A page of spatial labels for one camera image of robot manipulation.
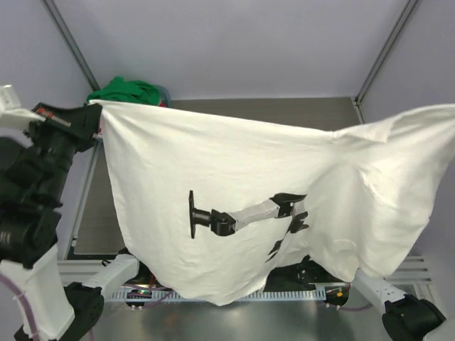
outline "white sheet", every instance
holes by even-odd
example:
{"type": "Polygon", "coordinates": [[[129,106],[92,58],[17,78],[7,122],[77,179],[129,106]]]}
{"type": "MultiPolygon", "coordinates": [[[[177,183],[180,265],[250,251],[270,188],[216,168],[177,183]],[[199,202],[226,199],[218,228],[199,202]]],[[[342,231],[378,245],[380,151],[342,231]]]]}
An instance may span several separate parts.
{"type": "Polygon", "coordinates": [[[260,289],[272,269],[307,254],[344,281],[358,267],[390,275],[427,225],[455,152],[455,105],[332,132],[96,102],[126,246],[163,285],[216,305],[260,289]],[[197,226],[191,239],[190,190],[198,209],[220,212],[305,194],[309,228],[287,234],[288,217],[229,237],[197,226]]]}

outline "green cloth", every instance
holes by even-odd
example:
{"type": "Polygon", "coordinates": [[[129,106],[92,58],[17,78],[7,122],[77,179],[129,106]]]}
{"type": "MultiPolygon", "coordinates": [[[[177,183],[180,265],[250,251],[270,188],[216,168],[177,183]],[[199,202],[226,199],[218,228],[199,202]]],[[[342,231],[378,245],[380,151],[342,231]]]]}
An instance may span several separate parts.
{"type": "Polygon", "coordinates": [[[103,89],[89,94],[87,101],[91,99],[160,105],[161,94],[155,86],[147,82],[141,80],[127,82],[117,76],[103,89]]]}

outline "cable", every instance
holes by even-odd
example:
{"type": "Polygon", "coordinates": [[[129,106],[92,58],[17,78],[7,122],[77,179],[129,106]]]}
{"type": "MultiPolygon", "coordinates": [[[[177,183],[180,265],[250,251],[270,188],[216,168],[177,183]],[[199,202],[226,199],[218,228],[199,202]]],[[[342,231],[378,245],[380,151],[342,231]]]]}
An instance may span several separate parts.
{"type": "Polygon", "coordinates": [[[325,302],[323,302],[323,301],[320,301],[320,302],[322,302],[323,304],[325,304],[326,307],[327,307],[327,304],[328,304],[328,305],[331,306],[331,307],[337,308],[337,310],[349,311],[349,312],[352,312],[352,313],[358,313],[358,312],[360,312],[360,311],[365,311],[365,310],[370,309],[370,308],[373,306],[373,304],[369,303],[369,304],[364,305],[363,307],[359,307],[359,308],[348,308],[348,307],[340,307],[340,308],[339,308],[339,307],[338,307],[337,305],[335,305],[335,304],[325,303],[325,302]]]}
{"type": "Polygon", "coordinates": [[[13,291],[14,295],[18,298],[19,302],[22,305],[23,311],[26,314],[28,325],[30,326],[30,332],[32,334],[33,341],[39,341],[38,339],[38,328],[36,327],[36,321],[33,316],[33,311],[31,310],[30,303],[27,300],[17,285],[8,277],[3,274],[0,274],[0,282],[2,282],[7,288],[13,291]]]}
{"type": "Polygon", "coordinates": [[[154,302],[151,302],[151,303],[148,303],[148,304],[145,304],[145,305],[142,307],[142,309],[148,309],[148,308],[154,307],[155,305],[160,304],[161,302],[163,302],[164,300],[166,300],[172,293],[173,293],[173,290],[169,291],[166,295],[164,295],[163,297],[161,297],[159,300],[154,301],[154,302]]]}
{"type": "Polygon", "coordinates": [[[95,336],[93,335],[93,328],[88,332],[88,341],[95,341],[95,336]]]}
{"type": "Polygon", "coordinates": [[[370,309],[372,306],[373,306],[373,304],[369,303],[369,304],[364,305],[363,307],[359,307],[359,308],[340,307],[340,310],[343,310],[343,311],[350,311],[350,312],[352,312],[352,313],[357,313],[357,312],[360,312],[360,311],[368,310],[368,309],[370,309]]]}
{"type": "Polygon", "coordinates": [[[147,291],[150,291],[150,290],[163,290],[163,289],[166,289],[164,287],[160,287],[160,288],[147,288],[146,286],[136,286],[134,284],[124,284],[124,286],[126,287],[129,287],[129,288],[134,288],[134,289],[137,289],[137,290],[147,290],[147,291]]]}

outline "black printed graphic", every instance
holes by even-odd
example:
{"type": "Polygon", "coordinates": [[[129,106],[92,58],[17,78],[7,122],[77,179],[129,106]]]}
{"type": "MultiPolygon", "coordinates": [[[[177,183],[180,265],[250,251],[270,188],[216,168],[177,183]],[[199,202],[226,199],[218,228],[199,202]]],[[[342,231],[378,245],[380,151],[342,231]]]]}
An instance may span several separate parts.
{"type": "Polygon", "coordinates": [[[271,256],[270,258],[268,258],[268,260],[265,261],[266,263],[268,261],[271,261],[278,254],[279,249],[282,247],[282,242],[284,241],[284,238],[286,238],[288,233],[295,234],[309,227],[307,224],[305,224],[306,217],[308,217],[308,212],[305,211],[302,213],[298,213],[292,218],[291,224],[289,224],[289,227],[287,228],[287,231],[284,234],[283,239],[276,242],[275,245],[273,246],[273,249],[269,252],[269,255],[271,254],[271,256]]]}
{"type": "Polygon", "coordinates": [[[196,237],[196,225],[208,227],[216,235],[226,237],[238,232],[252,222],[292,217],[283,239],[275,242],[270,251],[269,256],[271,256],[266,260],[268,262],[277,255],[288,233],[296,234],[309,227],[305,224],[308,212],[303,209],[303,205],[299,205],[305,197],[306,195],[278,193],[258,205],[250,206],[237,212],[226,213],[218,212],[217,210],[199,210],[195,207],[194,194],[190,190],[188,205],[191,238],[194,239],[196,237]]]}

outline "white panel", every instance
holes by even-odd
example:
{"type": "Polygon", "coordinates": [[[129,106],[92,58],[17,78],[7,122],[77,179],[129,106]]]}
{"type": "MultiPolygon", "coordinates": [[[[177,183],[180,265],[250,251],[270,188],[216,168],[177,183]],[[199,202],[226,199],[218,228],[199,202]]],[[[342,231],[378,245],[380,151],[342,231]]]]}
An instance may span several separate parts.
{"type": "MultiPolygon", "coordinates": [[[[455,1],[422,1],[363,103],[367,121],[422,105],[455,102],[455,1]]],[[[416,244],[455,316],[455,164],[439,187],[428,228],[416,244]]]]}
{"type": "Polygon", "coordinates": [[[57,0],[100,85],[176,99],[351,96],[405,0],[57,0]]]}
{"type": "MultiPolygon", "coordinates": [[[[0,84],[12,84],[23,107],[39,102],[78,107],[92,91],[40,1],[15,0],[1,5],[0,49],[0,84]]],[[[20,131],[0,127],[0,135],[28,142],[20,131]]],[[[90,154],[76,155],[63,192],[63,217],[57,229],[60,258],[71,238],[73,212],[90,154]]]]}

